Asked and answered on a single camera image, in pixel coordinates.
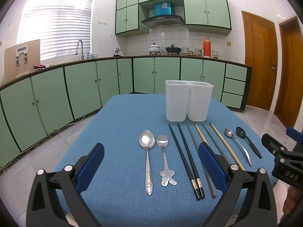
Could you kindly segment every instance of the large metal spoon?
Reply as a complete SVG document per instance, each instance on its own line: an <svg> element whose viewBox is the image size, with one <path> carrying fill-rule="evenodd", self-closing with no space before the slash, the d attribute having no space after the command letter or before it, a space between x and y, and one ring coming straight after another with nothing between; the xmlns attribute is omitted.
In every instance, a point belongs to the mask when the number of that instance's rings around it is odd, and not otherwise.
<svg viewBox="0 0 303 227"><path fill-rule="evenodd" d="M153 190L153 185L152 185L152 175L151 175L152 172L149 164L148 151L154 146L155 138L149 130L145 130L140 136L139 143L141 148L146 150L145 190L149 195L151 195Z"/></svg>
<svg viewBox="0 0 303 227"><path fill-rule="evenodd" d="M176 185L177 182L172 179L172 176L175 174L174 171L169 169L169 166L167 165L167 160L166 160L166 154L165 154L165 149L168 145L169 141L165 135L160 135L157 138L157 144L161 148L162 153L163 153L163 159L164 159L164 171L160 172L160 176L162 177L162 182L161 185L167 186L168 183L170 182L172 185Z"/></svg>
<svg viewBox="0 0 303 227"><path fill-rule="evenodd" d="M246 138L249 145L251 146L252 150L254 150L255 154L258 155L258 157L261 159L262 158L262 155L260 154L259 150L256 148L256 146L252 143L252 141L248 138L248 136L246 135L245 133L245 130L243 130L243 128L241 127L237 127L236 128L236 131L237 131L237 134L238 136L240 137L243 137L243 138Z"/></svg>
<svg viewBox="0 0 303 227"><path fill-rule="evenodd" d="M248 160L248 163L249 163L249 165L250 165L250 167L251 167L251 160L250 160L249 154L248 154L248 152L246 151L245 147L243 147L243 145L242 145L236 138L234 138L234 134L232 133L232 131L231 131L230 129L227 129L227 128L225 129L225 135L228 136L228 137L231 138L231 139L236 140L236 142L241 146L241 148L243 149L243 151L244 151L244 153L245 153L245 155L246 155L246 158L247 158L247 160Z"/></svg>

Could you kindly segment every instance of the blue gripper pad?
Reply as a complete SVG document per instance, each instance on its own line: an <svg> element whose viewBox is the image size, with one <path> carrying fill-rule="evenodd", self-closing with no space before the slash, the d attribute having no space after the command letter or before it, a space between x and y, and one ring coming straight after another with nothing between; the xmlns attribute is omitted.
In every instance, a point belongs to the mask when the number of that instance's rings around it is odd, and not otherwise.
<svg viewBox="0 0 303 227"><path fill-rule="evenodd" d="M87 190L103 158L104 146L99 143L77 175L75 188L79 194Z"/></svg>
<svg viewBox="0 0 303 227"><path fill-rule="evenodd" d="M288 135L290 138L292 138L298 143L303 143L303 134L292 127L288 127L286 129L286 135Z"/></svg>
<svg viewBox="0 0 303 227"><path fill-rule="evenodd" d="M226 173L220 166L218 160L224 159L223 156L215 154L204 142L201 142L198 150L201 163L206 168L214 186L224 194L227 191Z"/></svg>

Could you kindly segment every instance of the table covered in blue cloth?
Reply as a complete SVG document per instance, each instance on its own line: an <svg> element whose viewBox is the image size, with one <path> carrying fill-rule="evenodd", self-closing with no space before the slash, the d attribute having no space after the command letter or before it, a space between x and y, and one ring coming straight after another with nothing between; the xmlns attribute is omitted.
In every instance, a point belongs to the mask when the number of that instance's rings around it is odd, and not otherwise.
<svg viewBox="0 0 303 227"><path fill-rule="evenodd" d="M262 146L260 137L233 112L213 98L207 119L203 124L219 143L231 163L235 163L209 122L222 135L225 128L231 129L235 134L236 127L241 126L262 154L262 159L255 155L246 140L238 137L249 152L252 161L252 167L250 167L241 148L233 140L227 137L225 140L247 171L255 172L258 168L263 167L267 170L272 184L276 181L271 175L274 157ZM168 123L165 95L114 96L87 125L54 171L62 170L67 164L74 165L81 156L87 155L95 144L100 142L105 149L104 159L88 189L82 192L81 196L103 227L201 226L218 203L222 193L217 190L217 197L215 199L211 197L198 153L186 124L190 125L198 144L202 140L193 122L187 118L180 125L206 194L205 199L196 200ZM213 151L220 154L203 129L201 122L197 122L197 124ZM171 122L171 126L188 159L177 123ZM175 171L173 178L178 183L176 186L168 184L164 187L161 185L162 178L159 172L164 170L163 155L161 149L155 144L149 151L154 186L151 195L145 191L146 151L139 145L139 137L144 130L150 130L155 140L161 134L167 136L169 143L166 148L166 157L169 169ZM63 208L69 211L62 193L58 195ZM242 190L234 213L240 210L244 196L245 192Z"/></svg>

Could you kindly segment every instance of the white plastic container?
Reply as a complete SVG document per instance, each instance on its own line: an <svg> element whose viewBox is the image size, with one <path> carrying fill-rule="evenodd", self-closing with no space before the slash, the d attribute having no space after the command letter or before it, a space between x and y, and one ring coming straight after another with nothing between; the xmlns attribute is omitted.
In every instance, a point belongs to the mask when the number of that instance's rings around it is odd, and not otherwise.
<svg viewBox="0 0 303 227"><path fill-rule="evenodd" d="M189 88L191 84L182 80L166 80L166 119L181 122L186 119Z"/></svg>
<svg viewBox="0 0 303 227"><path fill-rule="evenodd" d="M205 121L214 86L206 82L187 82L191 84L188 96L187 116L191 121Z"/></svg>

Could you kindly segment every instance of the white roller blind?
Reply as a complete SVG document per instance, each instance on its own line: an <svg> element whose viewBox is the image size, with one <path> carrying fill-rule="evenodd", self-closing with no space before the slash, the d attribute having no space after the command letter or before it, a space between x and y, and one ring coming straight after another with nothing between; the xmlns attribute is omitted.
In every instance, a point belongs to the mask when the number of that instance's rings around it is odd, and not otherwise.
<svg viewBox="0 0 303 227"><path fill-rule="evenodd" d="M90 52L92 7L93 0L27 0L17 44L40 39L41 60L74 53L79 39Z"/></svg>

